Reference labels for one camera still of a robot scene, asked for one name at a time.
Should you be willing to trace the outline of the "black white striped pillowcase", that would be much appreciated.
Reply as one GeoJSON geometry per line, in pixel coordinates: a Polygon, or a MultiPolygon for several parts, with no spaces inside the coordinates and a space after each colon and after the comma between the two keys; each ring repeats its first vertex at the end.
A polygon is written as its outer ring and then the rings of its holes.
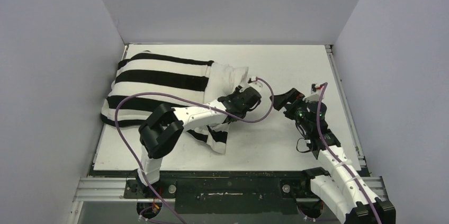
{"type": "Polygon", "coordinates": [[[122,105],[118,112],[120,127],[140,125],[161,104],[171,107],[187,106],[186,103],[171,98],[171,95],[203,103],[214,62],[159,55],[149,51],[120,61],[111,91],[101,108],[101,121],[113,126],[118,104],[124,98],[142,92],[152,94],[134,97],[122,105]]]}

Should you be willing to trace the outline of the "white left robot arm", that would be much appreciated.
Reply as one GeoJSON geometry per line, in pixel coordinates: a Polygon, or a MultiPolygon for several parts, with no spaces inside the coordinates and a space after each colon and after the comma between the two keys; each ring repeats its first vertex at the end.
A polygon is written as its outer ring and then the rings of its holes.
{"type": "Polygon", "coordinates": [[[183,132],[197,129],[223,132],[260,104],[261,89],[260,83],[253,82],[239,85],[233,93],[203,106],[157,107],[139,128],[142,168],[138,171],[138,191],[147,198],[158,192],[162,158],[174,149],[183,132]]]}

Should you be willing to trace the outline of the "white pillow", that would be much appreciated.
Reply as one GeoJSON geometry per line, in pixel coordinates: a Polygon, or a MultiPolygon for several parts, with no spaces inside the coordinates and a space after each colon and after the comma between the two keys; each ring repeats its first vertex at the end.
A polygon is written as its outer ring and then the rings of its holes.
{"type": "Polygon", "coordinates": [[[209,73],[209,80],[204,91],[203,103],[210,103],[219,97],[227,96],[243,82],[249,67],[233,67],[214,62],[209,73]]]}

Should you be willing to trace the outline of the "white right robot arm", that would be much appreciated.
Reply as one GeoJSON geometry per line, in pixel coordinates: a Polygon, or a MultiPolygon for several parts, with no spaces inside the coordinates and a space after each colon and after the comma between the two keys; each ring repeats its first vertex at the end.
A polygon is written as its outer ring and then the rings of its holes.
{"type": "Polygon", "coordinates": [[[395,223],[394,205],[381,199],[363,180],[329,128],[323,103],[325,89],[324,84],[313,86],[311,95],[305,96],[293,88],[270,98],[274,109],[295,122],[321,164],[300,181],[300,191],[318,196],[340,223],[395,223]]]}

